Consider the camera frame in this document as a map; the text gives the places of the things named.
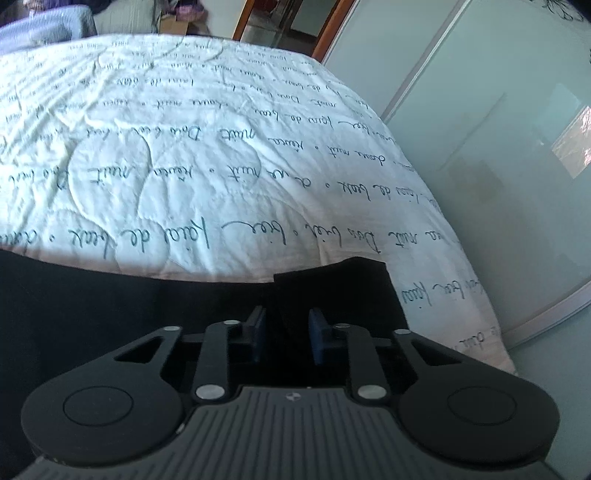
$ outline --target metal rivet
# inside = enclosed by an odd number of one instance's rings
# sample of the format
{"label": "metal rivet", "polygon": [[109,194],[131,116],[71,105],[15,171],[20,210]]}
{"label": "metal rivet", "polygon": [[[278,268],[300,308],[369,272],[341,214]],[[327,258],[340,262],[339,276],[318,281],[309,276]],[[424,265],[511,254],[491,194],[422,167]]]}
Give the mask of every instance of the metal rivet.
{"label": "metal rivet", "polygon": [[357,395],[366,400],[379,400],[386,396],[386,389],[379,385],[363,385],[357,390]]}
{"label": "metal rivet", "polygon": [[201,385],[201,387],[195,391],[195,395],[202,400],[217,400],[218,398],[222,398],[225,393],[226,391],[223,387],[216,384]]}

